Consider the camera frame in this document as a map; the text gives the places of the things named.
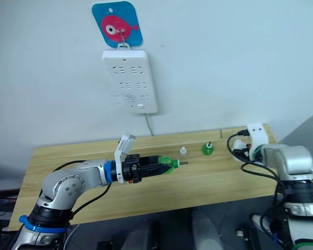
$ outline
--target power strip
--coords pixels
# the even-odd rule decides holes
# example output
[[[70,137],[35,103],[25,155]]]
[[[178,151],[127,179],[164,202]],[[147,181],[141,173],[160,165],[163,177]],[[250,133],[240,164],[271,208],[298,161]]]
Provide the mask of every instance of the power strip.
[[[141,50],[111,50],[102,55],[115,90],[127,110],[135,114],[158,112],[148,55]]]

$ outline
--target floor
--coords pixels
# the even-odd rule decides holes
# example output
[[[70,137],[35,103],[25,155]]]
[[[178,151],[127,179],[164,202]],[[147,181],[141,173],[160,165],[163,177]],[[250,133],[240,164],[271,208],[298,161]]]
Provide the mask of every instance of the floor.
[[[249,221],[252,213],[263,213],[271,204],[272,197],[200,206],[218,229],[225,250],[245,250],[244,241],[235,235],[235,229]],[[81,224],[75,232],[69,250],[95,250],[97,242],[114,241],[114,250],[120,249],[126,236],[146,219],[157,221],[160,226],[161,250],[193,250],[191,235],[191,208],[159,212],[142,216]],[[263,250],[279,249],[274,242],[259,232]]]

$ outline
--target blue ring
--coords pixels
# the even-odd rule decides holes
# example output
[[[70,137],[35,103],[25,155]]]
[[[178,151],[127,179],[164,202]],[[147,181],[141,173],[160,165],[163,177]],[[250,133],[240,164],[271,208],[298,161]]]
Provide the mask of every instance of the blue ring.
[[[19,218],[19,222],[23,223],[25,227],[31,231],[39,232],[39,233],[64,233],[66,232],[66,228],[41,228],[36,227],[28,221],[28,217],[26,215],[21,215]]]
[[[105,175],[106,175],[106,180],[108,182],[113,182],[113,178],[111,178],[111,163],[113,162],[113,160],[109,160],[106,164],[104,164],[104,171],[105,171]]]

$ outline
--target blue card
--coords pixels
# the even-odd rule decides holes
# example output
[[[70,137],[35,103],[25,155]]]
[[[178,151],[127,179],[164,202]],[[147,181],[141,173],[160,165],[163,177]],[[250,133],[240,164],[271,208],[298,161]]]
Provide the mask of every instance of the blue card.
[[[110,47],[117,48],[119,43],[123,43],[123,38],[130,46],[142,44],[136,10],[131,3],[123,1],[94,4],[92,13],[105,42]]]

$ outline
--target wooden table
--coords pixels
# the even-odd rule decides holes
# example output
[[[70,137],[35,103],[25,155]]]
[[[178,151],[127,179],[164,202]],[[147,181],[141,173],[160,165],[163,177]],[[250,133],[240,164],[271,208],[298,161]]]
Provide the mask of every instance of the wooden table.
[[[187,160],[189,165],[182,165],[171,174],[145,178],[137,184],[114,183],[103,198],[77,213],[71,222],[94,222],[272,195],[276,183],[240,171],[240,163],[232,158],[226,148],[227,138],[241,129],[243,128],[136,138],[130,153],[170,156]],[[275,142],[268,126],[266,130],[270,142]],[[210,156],[203,155],[201,151],[207,141],[212,141],[214,146],[214,152]],[[114,159],[117,143],[118,140],[112,140],[36,148],[9,229],[17,230],[20,227],[19,216],[31,213],[42,180],[53,169],[72,160]],[[188,150],[184,157],[179,154],[182,146]],[[105,187],[95,188],[82,194],[73,210],[98,196],[104,189]]]

